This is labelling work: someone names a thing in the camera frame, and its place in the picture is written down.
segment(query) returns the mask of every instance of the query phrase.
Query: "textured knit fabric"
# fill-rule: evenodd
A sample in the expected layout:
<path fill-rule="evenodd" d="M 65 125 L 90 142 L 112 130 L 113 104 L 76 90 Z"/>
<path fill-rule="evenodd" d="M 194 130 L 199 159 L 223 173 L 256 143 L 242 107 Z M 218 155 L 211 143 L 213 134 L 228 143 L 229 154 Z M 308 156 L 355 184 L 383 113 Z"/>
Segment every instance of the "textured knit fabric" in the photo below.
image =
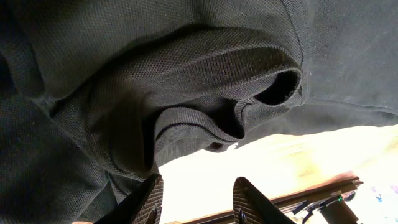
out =
<path fill-rule="evenodd" d="M 95 222 L 199 149 L 396 124 L 397 10 L 0 0 L 1 222 Z"/>

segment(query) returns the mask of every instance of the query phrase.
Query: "clothing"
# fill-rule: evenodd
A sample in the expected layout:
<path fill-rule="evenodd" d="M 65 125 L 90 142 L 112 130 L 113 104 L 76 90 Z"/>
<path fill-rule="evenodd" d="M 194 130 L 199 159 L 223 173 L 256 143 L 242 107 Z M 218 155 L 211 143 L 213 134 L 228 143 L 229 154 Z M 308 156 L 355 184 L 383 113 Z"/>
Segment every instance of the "clothing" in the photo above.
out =
<path fill-rule="evenodd" d="M 393 0 L 0 3 L 6 223 L 94 222 L 199 149 L 397 123 Z"/>

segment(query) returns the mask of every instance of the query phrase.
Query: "garment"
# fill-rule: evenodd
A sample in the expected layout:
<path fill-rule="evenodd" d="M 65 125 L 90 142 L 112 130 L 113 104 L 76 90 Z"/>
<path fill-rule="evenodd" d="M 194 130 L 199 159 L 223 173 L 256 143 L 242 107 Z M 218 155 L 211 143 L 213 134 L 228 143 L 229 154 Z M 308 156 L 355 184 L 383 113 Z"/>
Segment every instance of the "garment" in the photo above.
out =
<path fill-rule="evenodd" d="M 96 221 L 199 149 L 397 123 L 393 0 L 0 3 L 6 223 Z"/>

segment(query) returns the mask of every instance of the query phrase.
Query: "black fabric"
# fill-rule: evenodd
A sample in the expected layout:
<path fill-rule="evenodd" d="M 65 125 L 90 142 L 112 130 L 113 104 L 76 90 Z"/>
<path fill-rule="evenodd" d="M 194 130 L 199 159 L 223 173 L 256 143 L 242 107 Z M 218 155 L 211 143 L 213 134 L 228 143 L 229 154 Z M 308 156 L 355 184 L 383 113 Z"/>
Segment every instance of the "black fabric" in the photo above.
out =
<path fill-rule="evenodd" d="M 1 0 L 2 221 L 95 222 L 199 149 L 396 124 L 397 4 Z"/>

